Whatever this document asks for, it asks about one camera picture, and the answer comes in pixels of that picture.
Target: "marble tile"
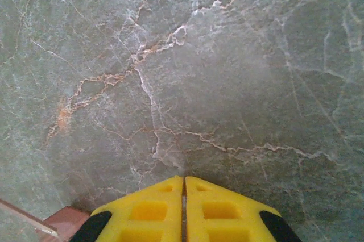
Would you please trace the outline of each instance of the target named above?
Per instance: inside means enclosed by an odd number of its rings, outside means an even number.
[[[363,3],[0,0],[1,197],[45,219],[193,175],[359,241]]]

